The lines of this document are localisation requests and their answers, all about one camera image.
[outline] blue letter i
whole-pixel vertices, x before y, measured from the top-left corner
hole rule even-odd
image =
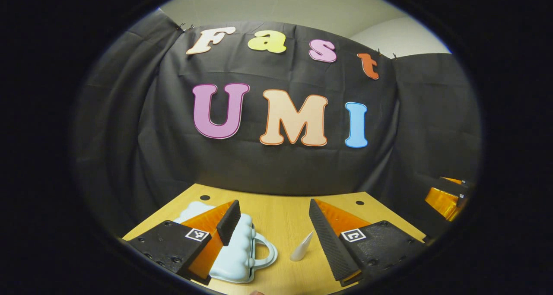
[[[365,147],[368,144],[367,139],[365,139],[365,113],[367,112],[367,106],[360,103],[347,102],[346,109],[350,112],[350,137],[346,140],[346,146],[353,149]]]

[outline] wooden table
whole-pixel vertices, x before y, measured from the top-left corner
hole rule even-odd
[[[210,199],[201,200],[202,195],[209,195]],[[309,218],[311,198],[321,199],[371,223],[388,220],[421,242],[425,237],[417,228],[364,192],[320,197],[285,197],[241,193],[196,184],[141,222],[123,239],[131,240],[164,220],[178,218],[192,201],[217,206],[237,199],[241,211],[253,219],[255,230],[275,245],[278,259],[271,266],[255,271],[255,279],[251,283],[229,283],[211,279],[207,287],[229,295],[248,295],[254,290],[265,295],[326,295],[344,288],[334,280],[316,232],[305,257],[298,262],[289,259],[298,244],[314,230]],[[262,259],[267,257],[268,250],[258,245],[255,253],[256,258]]]

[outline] mug handle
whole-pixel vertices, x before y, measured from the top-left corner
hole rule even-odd
[[[275,246],[271,242],[267,241],[267,239],[258,232],[255,234],[254,240],[256,243],[261,243],[269,249],[269,256],[263,258],[262,260],[253,260],[253,268],[261,269],[271,265],[277,258],[277,249]]]

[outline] white cone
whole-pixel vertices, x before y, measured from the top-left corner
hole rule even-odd
[[[313,236],[313,232],[311,232],[308,236],[305,237],[305,239],[302,241],[302,243],[299,244],[299,246],[296,248],[296,250],[292,253],[290,256],[291,261],[300,261],[302,258],[304,258],[305,253],[308,251],[308,246],[311,243],[311,237]]]

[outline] pink letter u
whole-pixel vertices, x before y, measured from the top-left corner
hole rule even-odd
[[[198,132],[210,138],[229,138],[240,127],[242,117],[242,99],[249,91],[247,84],[228,84],[225,92],[229,94],[229,111],[227,121],[224,124],[211,122],[211,96],[217,92],[217,86],[213,84],[197,85],[192,89],[196,96],[194,100],[194,124]]]

